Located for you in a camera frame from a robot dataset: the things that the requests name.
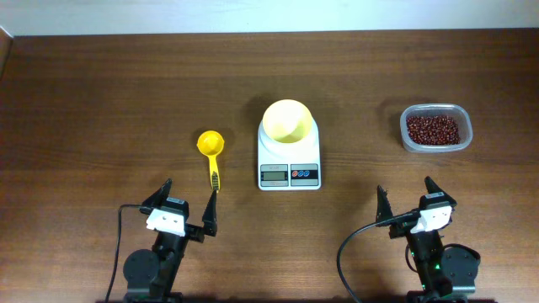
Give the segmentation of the red adzuki beans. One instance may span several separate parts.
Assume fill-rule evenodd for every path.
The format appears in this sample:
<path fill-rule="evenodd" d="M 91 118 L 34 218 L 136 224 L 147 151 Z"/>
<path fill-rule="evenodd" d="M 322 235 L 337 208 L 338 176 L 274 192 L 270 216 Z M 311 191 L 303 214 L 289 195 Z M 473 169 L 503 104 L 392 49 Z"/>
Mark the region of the red adzuki beans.
<path fill-rule="evenodd" d="M 410 139 L 419 145 L 449 146 L 461 141 L 457 122 L 446 115 L 411 116 L 406 126 Z"/>

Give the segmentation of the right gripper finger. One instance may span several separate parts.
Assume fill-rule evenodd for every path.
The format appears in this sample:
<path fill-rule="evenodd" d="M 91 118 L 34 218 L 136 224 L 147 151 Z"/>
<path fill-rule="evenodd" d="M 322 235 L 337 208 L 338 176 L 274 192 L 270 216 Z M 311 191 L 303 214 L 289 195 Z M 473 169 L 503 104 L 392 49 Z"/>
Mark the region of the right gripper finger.
<path fill-rule="evenodd" d="M 424 200 L 427 202 L 452 202 L 453 198 L 429 176 L 424 179 L 427 194 L 424 196 Z"/>
<path fill-rule="evenodd" d="M 378 185 L 376 188 L 376 198 L 376 222 L 387 221 L 393 218 L 391 205 L 387 198 L 387 191 L 381 185 Z"/>

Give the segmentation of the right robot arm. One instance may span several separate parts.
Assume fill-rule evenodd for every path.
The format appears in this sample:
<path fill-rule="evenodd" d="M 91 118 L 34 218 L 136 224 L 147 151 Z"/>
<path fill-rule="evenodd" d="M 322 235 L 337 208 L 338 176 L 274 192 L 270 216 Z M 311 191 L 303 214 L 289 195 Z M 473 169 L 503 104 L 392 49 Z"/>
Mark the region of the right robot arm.
<path fill-rule="evenodd" d="M 451 224 L 456 201 L 432 178 L 424 179 L 427 194 L 419 206 L 401 215 L 392 213 L 387 191 L 377 188 L 376 224 L 387 226 L 391 239 L 407 240 L 406 260 L 415 264 L 422 290 L 410 291 L 407 302 L 467 302 L 475 292 L 480 254 L 461 244 L 443 244 L 440 230 Z"/>

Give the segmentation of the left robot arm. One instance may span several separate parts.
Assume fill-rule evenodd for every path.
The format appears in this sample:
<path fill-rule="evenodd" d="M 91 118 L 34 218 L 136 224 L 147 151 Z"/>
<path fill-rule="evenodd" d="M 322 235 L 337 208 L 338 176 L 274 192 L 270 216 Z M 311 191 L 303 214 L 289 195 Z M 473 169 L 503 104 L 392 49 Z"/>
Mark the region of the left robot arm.
<path fill-rule="evenodd" d="M 165 183 L 137 206 L 147 216 L 147 229 L 157 233 L 150 249 L 131 253 L 123 265 L 127 282 L 124 302 L 180 302 L 181 294 L 172 291 L 179 266 L 190 242 L 202 243 L 217 234 L 216 200 L 212 190 L 202 216 L 202 225 L 188 222 L 189 203 L 170 196 L 173 180 Z"/>

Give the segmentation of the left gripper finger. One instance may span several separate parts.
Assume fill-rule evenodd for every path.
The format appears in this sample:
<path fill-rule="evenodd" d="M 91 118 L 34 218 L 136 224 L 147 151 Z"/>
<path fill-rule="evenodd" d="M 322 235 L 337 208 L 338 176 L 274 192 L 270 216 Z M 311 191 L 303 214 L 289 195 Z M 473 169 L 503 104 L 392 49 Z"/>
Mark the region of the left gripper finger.
<path fill-rule="evenodd" d="M 145 215 L 150 215 L 153 209 L 160 208 L 163 202 L 168 198 L 172 184 L 173 180 L 168 178 L 156 192 L 141 203 L 140 212 Z"/>
<path fill-rule="evenodd" d="M 210 237 L 217 234 L 216 200 L 217 190 L 214 189 L 202 216 L 204 233 Z"/>

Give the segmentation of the yellow measuring scoop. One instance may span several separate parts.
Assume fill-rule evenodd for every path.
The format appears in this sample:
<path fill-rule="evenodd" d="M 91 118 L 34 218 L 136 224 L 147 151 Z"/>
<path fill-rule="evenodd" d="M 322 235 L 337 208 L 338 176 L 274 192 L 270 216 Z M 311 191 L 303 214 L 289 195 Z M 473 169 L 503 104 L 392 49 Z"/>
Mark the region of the yellow measuring scoop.
<path fill-rule="evenodd" d="M 196 143 L 199 152 L 208 158 L 211 187 L 216 191 L 221 189 L 221 179 L 216 159 L 222 153 L 224 145 L 224 138 L 215 130 L 203 132 Z"/>

